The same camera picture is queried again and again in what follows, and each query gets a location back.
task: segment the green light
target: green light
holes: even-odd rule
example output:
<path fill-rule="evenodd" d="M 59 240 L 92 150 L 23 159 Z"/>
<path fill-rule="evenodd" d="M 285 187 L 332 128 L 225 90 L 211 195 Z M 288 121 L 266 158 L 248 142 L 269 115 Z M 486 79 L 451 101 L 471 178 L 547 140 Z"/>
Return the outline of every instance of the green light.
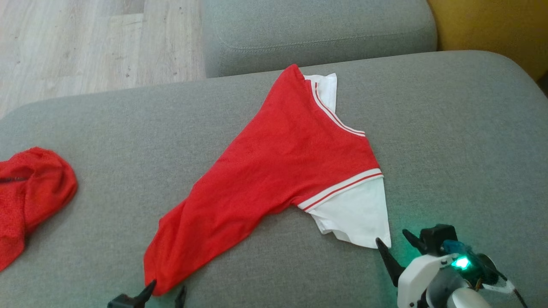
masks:
<path fill-rule="evenodd" d="M 467 257 L 458 258 L 451 265 L 454 267 L 460 267 L 463 270 L 466 270 L 470 266 L 470 260 Z"/>

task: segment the red cloth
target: red cloth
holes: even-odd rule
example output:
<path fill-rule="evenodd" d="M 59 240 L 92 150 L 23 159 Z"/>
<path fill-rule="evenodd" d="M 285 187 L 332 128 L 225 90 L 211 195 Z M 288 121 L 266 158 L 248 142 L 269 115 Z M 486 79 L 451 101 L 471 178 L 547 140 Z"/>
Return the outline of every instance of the red cloth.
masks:
<path fill-rule="evenodd" d="M 257 115 L 159 221 L 144 256 L 154 295 L 245 239 L 265 215 L 379 168 L 363 132 L 329 113 L 296 65 L 280 75 Z"/>
<path fill-rule="evenodd" d="M 25 249 L 28 236 L 74 196 L 72 168 L 53 151 L 33 147 L 0 162 L 0 271 Z"/>

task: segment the mustard yellow upholstery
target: mustard yellow upholstery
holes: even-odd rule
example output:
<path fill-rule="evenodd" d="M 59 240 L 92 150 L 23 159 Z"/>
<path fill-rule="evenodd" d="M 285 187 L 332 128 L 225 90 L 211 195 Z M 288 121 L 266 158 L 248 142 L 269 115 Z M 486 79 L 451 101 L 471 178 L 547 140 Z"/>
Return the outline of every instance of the mustard yellow upholstery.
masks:
<path fill-rule="evenodd" d="M 548 71 L 548 0 L 428 0 L 439 50 L 507 56 L 531 77 Z"/>

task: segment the wooden floor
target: wooden floor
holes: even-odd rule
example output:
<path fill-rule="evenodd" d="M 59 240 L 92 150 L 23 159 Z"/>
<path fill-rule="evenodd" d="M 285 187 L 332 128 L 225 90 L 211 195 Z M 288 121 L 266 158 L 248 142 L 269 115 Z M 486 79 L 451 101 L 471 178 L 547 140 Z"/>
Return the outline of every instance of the wooden floor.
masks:
<path fill-rule="evenodd" d="M 47 98 L 201 78 L 199 0 L 0 0 L 0 118 Z"/>

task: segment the gray ottoman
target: gray ottoman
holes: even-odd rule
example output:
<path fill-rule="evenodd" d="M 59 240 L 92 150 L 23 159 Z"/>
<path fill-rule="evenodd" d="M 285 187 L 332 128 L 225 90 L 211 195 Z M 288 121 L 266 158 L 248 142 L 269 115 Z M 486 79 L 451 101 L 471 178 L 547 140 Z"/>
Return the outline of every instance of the gray ottoman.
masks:
<path fill-rule="evenodd" d="M 426 0 L 204 0 L 207 77 L 436 50 Z"/>
<path fill-rule="evenodd" d="M 337 113 L 364 130 L 385 174 L 391 251 L 436 223 L 491 256 L 531 307 L 548 298 L 548 100 L 515 63 L 442 52 L 305 67 L 336 72 Z M 0 272 L 0 307 L 104 307 L 144 287 L 158 219 L 183 200 L 260 108 L 279 72 L 49 100 L 0 121 L 0 160 L 53 149 L 74 200 Z M 188 308 L 396 307 L 375 249 L 322 236 L 296 208 L 184 282 Z M 147 307 L 173 307 L 179 288 Z M 512 296 L 485 293 L 494 307 Z"/>

